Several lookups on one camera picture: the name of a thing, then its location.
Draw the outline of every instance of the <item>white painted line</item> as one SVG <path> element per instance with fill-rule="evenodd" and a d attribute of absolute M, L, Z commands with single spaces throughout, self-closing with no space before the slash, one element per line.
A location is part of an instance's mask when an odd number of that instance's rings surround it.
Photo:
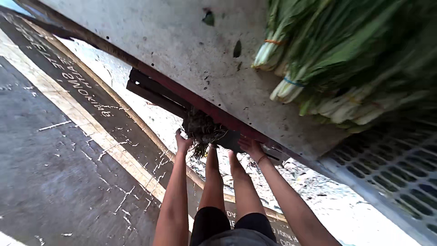
<path fill-rule="evenodd" d="M 0 231 L 0 246 L 27 246 Z"/>
<path fill-rule="evenodd" d="M 43 127 L 41 129 L 38 129 L 38 131 L 44 131 L 44 130 L 47 130 L 47 129 L 50 129 L 50 128 L 54 128 L 54 127 L 58 127 L 58 126 L 61 126 L 61 125 L 65 125 L 65 124 L 70 123 L 70 122 L 71 122 L 71 120 L 68 120 L 68 121 L 65 121 L 65 122 L 62 122 L 62 123 L 58 123 L 58 124 L 55 124 L 55 125 L 51 125 L 51 126 L 48 126 L 48 127 Z"/>

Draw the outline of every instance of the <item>metal grate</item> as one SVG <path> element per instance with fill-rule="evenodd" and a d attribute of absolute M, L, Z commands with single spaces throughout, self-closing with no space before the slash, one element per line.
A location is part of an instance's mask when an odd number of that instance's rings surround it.
<path fill-rule="evenodd" d="M 353 135 L 320 162 L 337 176 L 339 169 L 347 170 L 401 208 L 420 235 L 406 232 L 418 242 L 424 236 L 437 242 L 437 119 L 426 116 Z"/>

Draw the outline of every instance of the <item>road marking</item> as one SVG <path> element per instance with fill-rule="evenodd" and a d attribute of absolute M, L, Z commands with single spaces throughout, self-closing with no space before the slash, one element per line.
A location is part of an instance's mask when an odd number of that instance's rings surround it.
<path fill-rule="evenodd" d="M 82 131 L 106 150 L 138 183 L 162 203 L 165 189 L 158 180 L 118 143 L 96 119 L 87 112 L 55 80 L 29 59 L 20 48 L 0 29 L 0 56 L 20 71 L 41 93 L 64 112 Z M 188 216 L 189 230 L 194 219 Z"/>

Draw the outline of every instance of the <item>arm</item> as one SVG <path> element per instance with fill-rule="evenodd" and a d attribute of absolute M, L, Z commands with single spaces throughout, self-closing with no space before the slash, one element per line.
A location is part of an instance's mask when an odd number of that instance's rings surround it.
<path fill-rule="evenodd" d="M 260 160 L 258 166 L 300 244 L 302 246 L 340 246 L 340 243 L 320 223 L 306 202 L 285 181 L 270 160 L 263 157 L 265 153 L 259 143 L 243 137 L 238 143 L 254 161 Z"/>
<path fill-rule="evenodd" d="M 161 211 L 156 223 L 153 246 L 188 245 L 188 200 L 185 156 L 192 139 L 184 139 L 176 131 L 177 153 Z"/>

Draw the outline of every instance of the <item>vegetable bundle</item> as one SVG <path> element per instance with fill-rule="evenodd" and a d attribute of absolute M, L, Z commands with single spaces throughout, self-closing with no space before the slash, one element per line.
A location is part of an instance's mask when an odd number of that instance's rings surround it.
<path fill-rule="evenodd" d="M 257 54 L 262 59 L 255 59 L 253 67 L 272 70 L 282 58 L 275 73 L 284 79 L 271 100 L 295 101 L 300 115 L 317 114 L 322 123 L 353 128 L 434 94 L 434 1 L 273 0 L 269 4 L 267 39 Z"/>

